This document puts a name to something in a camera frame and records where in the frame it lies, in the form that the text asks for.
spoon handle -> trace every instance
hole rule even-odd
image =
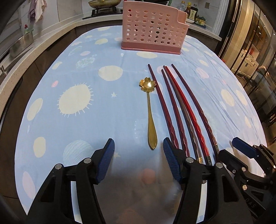
[[[148,144],[151,149],[155,149],[157,146],[157,135],[152,118],[152,110],[150,108],[150,94],[147,93],[148,99]]]

stainless steel container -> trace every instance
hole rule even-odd
[[[94,9],[102,9],[117,6],[121,1],[122,0],[92,0],[88,2],[88,4]]]
[[[10,55],[15,58],[33,42],[33,32],[31,31],[13,43],[13,45],[10,47]]]

stove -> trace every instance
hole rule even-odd
[[[101,9],[93,9],[91,16],[85,17],[83,19],[93,18],[97,16],[103,16],[103,15],[114,15],[114,14],[122,14],[122,9],[117,9],[116,6],[114,7],[108,7],[108,8],[101,8]]]

pink plastic utensil holder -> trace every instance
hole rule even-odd
[[[123,50],[180,54],[187,13],[149,2],[124,1]]]

flower-shaped spoon head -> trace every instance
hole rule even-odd
[[[150,78],[145,78],[144,80],[142,79],[139,83],[139,86],[141,86],[141,90],[144,92],[150,93],[154,91],[154,87],[156,86],[155,81],[150,80]]]

